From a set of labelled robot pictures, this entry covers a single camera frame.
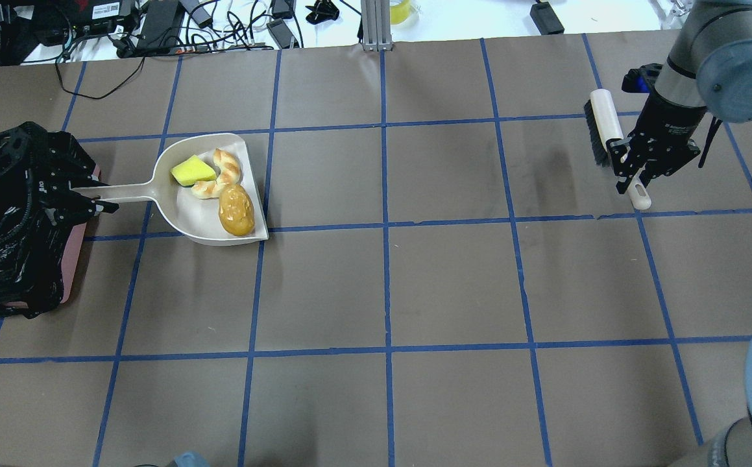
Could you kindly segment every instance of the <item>trash bag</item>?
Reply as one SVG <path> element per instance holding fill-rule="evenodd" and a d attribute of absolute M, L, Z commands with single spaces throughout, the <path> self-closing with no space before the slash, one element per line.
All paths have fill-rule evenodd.
<path fill-rule="evenodd" d="M 97 203 L 70 188 L 99 186 L 94 169 L 68 133 L 34 122 L 0 133 L 0 317 L 37 317 L 61 303 L 67 239 Z"/>

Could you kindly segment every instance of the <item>brush head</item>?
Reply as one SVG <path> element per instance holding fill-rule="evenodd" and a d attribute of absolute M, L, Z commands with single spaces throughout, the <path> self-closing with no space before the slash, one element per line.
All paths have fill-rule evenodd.
<path fill-rule="evenodd" d="M 601 167 L 609 167 L 612 165 L 612 160 L 601 142 L 601 133 L 598 131 L 598 122 L 595 122 L 595 110 L 592 109 L 592 101 L 587 101 L 584 104 L 583 115 L 586 116 L 586 124 L 589 127 L 589 138 L 592 140 L 592 153 L 595 156 L 595 163 Z"/>

